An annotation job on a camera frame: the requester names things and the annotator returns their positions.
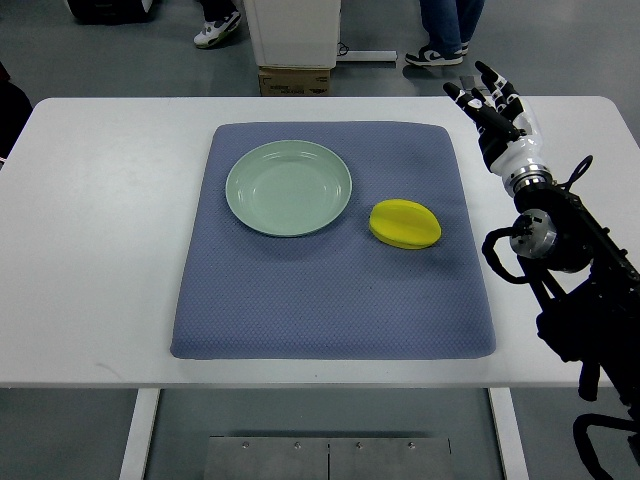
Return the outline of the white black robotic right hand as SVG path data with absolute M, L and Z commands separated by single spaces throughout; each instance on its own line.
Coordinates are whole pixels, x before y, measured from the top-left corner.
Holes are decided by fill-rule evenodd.
M 504 76 L 481 61 L 475 66 L 487 95 L 451 82 L 443 89 L 475 124 L 487 169 L 501 178 L 510 196 L 527 185 L 549 183 L 552 176 L 541 158 L 542 137 L 530 106 Z

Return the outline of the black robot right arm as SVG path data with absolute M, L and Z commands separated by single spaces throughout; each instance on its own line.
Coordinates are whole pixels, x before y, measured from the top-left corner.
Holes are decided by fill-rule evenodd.
M 488 233 L 482 253 L 505 281 L 530 286 L 541 307 L 539 338 L 563 361 L 582 365 L 579 396 L 596 401 L 606 374 L 627 407 L 625 419 L 583 414 L 573 424 L 582 463 L 593 478 L 607 479 L 590 427 L 627 431 L 639 451 L 639 273 L 570 190 L 592 161 L 585 157 L 564 183 L 527 171 L 513 189 L 518 218 Z

